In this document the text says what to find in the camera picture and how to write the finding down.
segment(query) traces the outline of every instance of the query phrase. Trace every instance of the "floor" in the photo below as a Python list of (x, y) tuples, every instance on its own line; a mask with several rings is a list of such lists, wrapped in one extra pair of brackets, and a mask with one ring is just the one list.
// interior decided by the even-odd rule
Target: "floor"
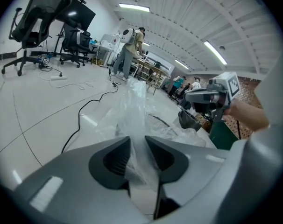
[[(28, 175), (60, 155), (69, 136), (78, 128), (79, 109), (89, 100), (99, 99), (103, 93), (116, 91), (116, 88), (109, 81), (108, 70), (96, 65), (77, 68), (69, 62), (61, 65), (57, 58), (52, 58), (49, 65), (68, 76), (67, 80), (52, 84), (80, 83), (84, 90), (77, 85), (58, 89), (38, 78), (40, 70), (37, 64), (26, 64), (21, 77), (17, 76), (14, 66), (8, 67), (2, 76), (2, 66), (10, 61), (0, 61), (0, 183), (14, 190)], [(43, 78), (53, 75), (56, 74), (40, 74)], [(81, 130), (71, 140), (67, 150), (103, 140), (97, 124), (128, 91), (123, 81), (114, 79), (122, 83), (118, 92), (105, 95), (100, 103), (91, 102), (81, 111)], [(175, 120), (180, 109), (165, 92), (157, 90), (153, 96), (150, 88), (147, 98), (155, 104), (157, 113), (165, 122)], [(139, 191), (135, 193), (135, 199), (141, 200), (141, 204), (137, 201), (137, 205), (150, 219), (155, 205), (149, 205), (147, 201), (155, 200), (155, 195), (151, 190), (147, 194), (142, 190), (140, 194)]]

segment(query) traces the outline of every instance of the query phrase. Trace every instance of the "person in gray pants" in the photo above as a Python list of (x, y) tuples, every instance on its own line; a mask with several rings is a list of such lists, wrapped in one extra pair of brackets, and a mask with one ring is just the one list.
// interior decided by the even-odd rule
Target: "person in gray pants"
[(116, 76), (119, 70), (119, 65), (121, 64), (122, 61), (124, 61), (124, 67), (123, 67), (124, 77), (122, 79), (123, 81), (127, 81), (129, 77), (131, 62), (133, 60), (134, 55), (137, 54), (136, 48), (138, 48), (140, 54), (142, 54), (142, 42), (145, 34), (145, 28), (139, 28), (139, 31), (136, 31), (136, 33), (137, 33), (136, 38), (133, 44), (131, 45), (125, 44), (123, 46), (121, 53), (119, 54), (117, 60), (113, 65), (112, 76)]

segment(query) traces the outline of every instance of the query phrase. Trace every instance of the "computer screen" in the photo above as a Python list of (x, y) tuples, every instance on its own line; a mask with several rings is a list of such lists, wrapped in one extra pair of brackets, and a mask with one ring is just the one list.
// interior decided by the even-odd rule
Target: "computer screen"
[(95, 13), (78, 0), (72, 0), (70, 6), (63, 10), (56, 19), (62, 22), (72, 19), (78, 23), (78, 28), (86, 31), (95, 17)]

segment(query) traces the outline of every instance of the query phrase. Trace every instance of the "black office chair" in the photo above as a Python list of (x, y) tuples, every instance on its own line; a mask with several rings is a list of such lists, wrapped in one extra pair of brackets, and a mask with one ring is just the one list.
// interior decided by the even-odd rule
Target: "black office chair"
[(77, 63), (77, 67), (80, 67), (80, 62), (85, 66), (83, 57), (78, 56), (79, 52), (88, 52), (90, 49), (88, 47), (83, 47), (77, 44), (77, 22), (69, 19), (64, 23), (65, 38), (62, 42), (62, 48), (65, 52), (71, 54), (62, 54), (59, 61), (63, 65), (65, 61), (72, 61)]
[[(49, 26), (55, 20), (55, 17), (68, 7), (71, 2), (72, 0), (30, 0), (18, 25), (16, 25), (16, 18), (22, 8), (19, 7), (16, 9), (16, 14), (10, 29), (9, 39), (21, 42), (22, 48), (24, 49), (23, 57), (4, 65), (1, 70), (2, 74), (6, 72), (6, 67), (13, 64), (17, 66), (17, 63), (19, 62), (21, 62), (21, 66), (17, 72), (18, 76), (22, 75), (22, 68), (26, 62), (43, 64), (42, 61), (38, 61), (32, 57), (27, 57), (27, 48), (38, 47), (41, 42), (48, 38)], [(42, 20), (39, 32), (33, 32), (32, 29), (38, 19)]]
[(93, 49), (90, 50), (90, 40), (92, 40), (90, 35), (91, 35), (91, 33), (87, 32), (87, 31), (84, 31), (84, 32), (80, 33), (80, 43), (79, 44), (82, 47), (85, 47), (85, 48), (89, 49), (88, 51), (81, 51), (80, 52), (82, 55), (84, 55), (83, 61), (87, 61), (88, 60), (88, 58), (87, 58), (88, 54), (96, 54), (96, 51), (94, 51), (95, 47), (93, 47)]

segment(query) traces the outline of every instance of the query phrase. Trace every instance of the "ceiling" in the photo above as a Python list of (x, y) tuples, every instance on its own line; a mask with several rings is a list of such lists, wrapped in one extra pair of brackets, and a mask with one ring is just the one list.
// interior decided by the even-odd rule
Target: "ceiling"
[[(148, 50), (185, 73), (233, 70), (266, 74), (283, 49), (283, 36), (260, 0), (107, 0), (128, 27), (145, 27)], [(150, 7), (151, 12), (120, 8)], [(204, 45), (209, 43), (228, 65)], [(181, 61), (189, 70), (175, 62)]]

